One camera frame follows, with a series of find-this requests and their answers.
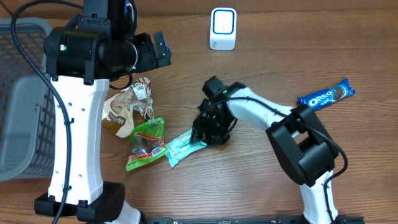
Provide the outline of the teal wet wipes pack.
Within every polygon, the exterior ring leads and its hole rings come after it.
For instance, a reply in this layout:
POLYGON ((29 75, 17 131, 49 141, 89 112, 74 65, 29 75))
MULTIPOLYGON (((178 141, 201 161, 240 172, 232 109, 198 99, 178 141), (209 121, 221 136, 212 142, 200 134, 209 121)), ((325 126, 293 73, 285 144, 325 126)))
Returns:
POLYGON ((190 154, 207 147, 207 144, 202 141, 191 143, 191 136, 192 129, 189 129, 165 145, 167 150, 165 155, 168 158, 171 167, 175 167, 190 154))

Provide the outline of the beige brown snack bag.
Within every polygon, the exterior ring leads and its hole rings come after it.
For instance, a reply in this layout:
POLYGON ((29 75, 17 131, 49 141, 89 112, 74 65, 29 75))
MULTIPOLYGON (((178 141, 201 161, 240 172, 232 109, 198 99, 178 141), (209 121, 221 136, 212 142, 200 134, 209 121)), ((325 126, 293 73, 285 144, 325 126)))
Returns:
POLYGON ((155 118, 152 105, 151 82, 147 77, 141 77, 104 102, 101 125, 111 134, 126 138, 135 128, 135 111, 147 121, 155 118))

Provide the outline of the green clear snack bag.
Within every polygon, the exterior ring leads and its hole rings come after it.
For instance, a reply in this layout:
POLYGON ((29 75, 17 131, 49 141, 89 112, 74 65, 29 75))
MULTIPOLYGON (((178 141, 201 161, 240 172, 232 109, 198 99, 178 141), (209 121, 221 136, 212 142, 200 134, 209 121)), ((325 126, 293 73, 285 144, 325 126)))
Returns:
POLYGON ((127 160, 127 171, 154 162, 167 153, 164 126, 163 117, 158 117, 133 129, 131 133, 132 151, 127 160))

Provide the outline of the blue Oreo cookie pack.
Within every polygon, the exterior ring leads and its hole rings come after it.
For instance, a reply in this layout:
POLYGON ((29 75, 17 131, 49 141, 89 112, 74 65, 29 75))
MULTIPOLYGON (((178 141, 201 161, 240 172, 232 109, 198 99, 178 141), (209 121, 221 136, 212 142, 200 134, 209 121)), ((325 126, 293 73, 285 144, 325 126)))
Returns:
POLYGON ((307 105, 312 110, 318 111, 342 100, 343 98, 352 96, 355 93, 356 91, 350 86, 349 80, 344 78, 333 88, 319 90, 307 96, 298 97, 298 104, 307 105))

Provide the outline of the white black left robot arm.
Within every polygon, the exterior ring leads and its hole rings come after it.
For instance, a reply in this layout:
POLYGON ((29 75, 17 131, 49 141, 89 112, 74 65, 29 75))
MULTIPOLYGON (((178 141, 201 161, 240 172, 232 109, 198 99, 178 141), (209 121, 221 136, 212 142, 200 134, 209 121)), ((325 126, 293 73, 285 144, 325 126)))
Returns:
POLYGON ((55 88, 55 157, 39 215, 87 223, 142 223, 122 183, 101 176, 101 120, 110 83, 170 65, 163 33, 136 33, 132 1, 85 1, 82 14, 52 29, 44 42, 46 72, 55 88))

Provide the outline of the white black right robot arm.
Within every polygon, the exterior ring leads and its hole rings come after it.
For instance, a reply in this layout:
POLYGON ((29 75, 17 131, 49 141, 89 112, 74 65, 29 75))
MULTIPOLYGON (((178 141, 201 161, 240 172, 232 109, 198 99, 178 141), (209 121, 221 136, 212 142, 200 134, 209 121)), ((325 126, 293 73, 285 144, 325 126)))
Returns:
POLYGON ((216 76, 202 90, 206 98, 193 121, 191 143, 224 144, 237 121, 256 125, 266 132, 281 168, 300 187, 303 222, 336 223, 330 182, 339 150, 314 110, 278 105, 240 82, 224 85, 216 76))

